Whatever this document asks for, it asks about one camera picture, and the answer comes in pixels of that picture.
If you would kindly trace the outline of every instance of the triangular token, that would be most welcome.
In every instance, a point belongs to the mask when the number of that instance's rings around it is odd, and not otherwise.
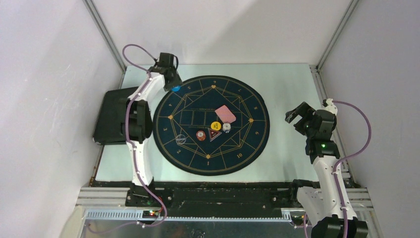
[[[210,142],[212,142],[214,139],[216,139],[216,137],[220,136],[221,134],[222,134],[221,131],[212,130],[212,129],[209,128]]]

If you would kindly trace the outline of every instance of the black circular mat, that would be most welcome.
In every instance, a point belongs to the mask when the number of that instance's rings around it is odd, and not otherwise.
[[[223,124],[215,112],[223,105],[236,121],[229,133],[222,132],[210,142],[208,128],[214,121]],[[164,96],[155,112],[153,135],[173,165],[193,174],[214,176],[252,163],[267,144],[269,128],[261,95],[237,79],[212,75],[186,80],[178,92]],[[199,130],[206,134],[203,141],[196,137]]]

